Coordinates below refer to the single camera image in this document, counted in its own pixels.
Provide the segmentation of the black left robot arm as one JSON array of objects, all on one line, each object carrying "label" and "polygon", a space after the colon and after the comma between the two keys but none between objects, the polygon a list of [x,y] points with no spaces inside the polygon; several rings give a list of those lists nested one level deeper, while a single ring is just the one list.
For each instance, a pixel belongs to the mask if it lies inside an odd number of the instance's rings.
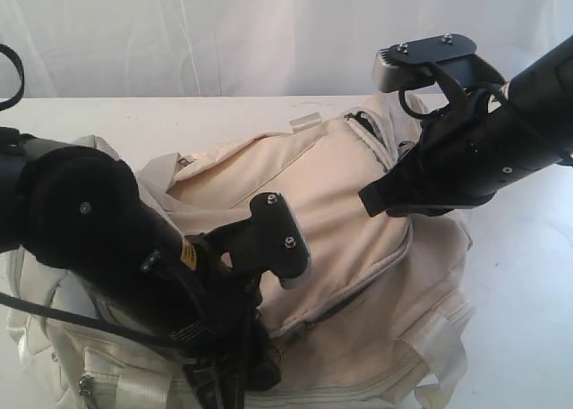
[{"label": "black left robot arm", "polygon": [[126,338],[183,373],[203,408],[241,408],[281,379],[261,324],[260,281],[292,270],[284,201],[183,235],[140,196],[131,168],[93,147],[1,131],[1,249],[73,273],[136,328],[25,302],[50,319]]}]

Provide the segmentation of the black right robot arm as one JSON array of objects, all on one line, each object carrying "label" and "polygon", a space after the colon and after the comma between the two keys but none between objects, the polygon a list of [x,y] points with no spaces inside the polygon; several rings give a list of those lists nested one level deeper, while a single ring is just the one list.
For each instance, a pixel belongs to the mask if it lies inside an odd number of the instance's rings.
[{"label": "black right robot arm", "polygon": [[565,40],[510,80],[460,34],[378,51],[379,91],[438,86],[446,104],[423,114],[404,106],[421,134],[398,162],[359,195],[370,216],[436,217],[473,209],[547,166],[572,164],[572,43]]}]

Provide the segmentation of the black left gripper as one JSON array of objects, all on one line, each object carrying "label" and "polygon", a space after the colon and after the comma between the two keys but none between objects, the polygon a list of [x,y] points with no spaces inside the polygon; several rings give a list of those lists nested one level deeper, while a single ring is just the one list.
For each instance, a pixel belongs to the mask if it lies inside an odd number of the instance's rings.
[{"label": "black left gripper", "polygon": [[184,376],[201,408],[244,408],[248,391],[262,392],[281,381],[269,333],[261,321],[260,283],[266,271],[252,241],[188,235],[193,271],[204,291],[200,332],[180,337],[190,346]]}]

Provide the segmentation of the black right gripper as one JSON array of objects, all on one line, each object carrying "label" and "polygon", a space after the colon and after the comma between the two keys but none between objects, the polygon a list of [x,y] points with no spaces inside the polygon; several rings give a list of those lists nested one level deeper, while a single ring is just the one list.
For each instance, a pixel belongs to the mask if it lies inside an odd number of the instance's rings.
[{"label": "black right gripper", "polygon": [[480,83],[462,113],[449,105],[425,122],[415,146],[359,191],[366,212],[431,216],[482,206],[515,180],[514,128],[501,86]]}]

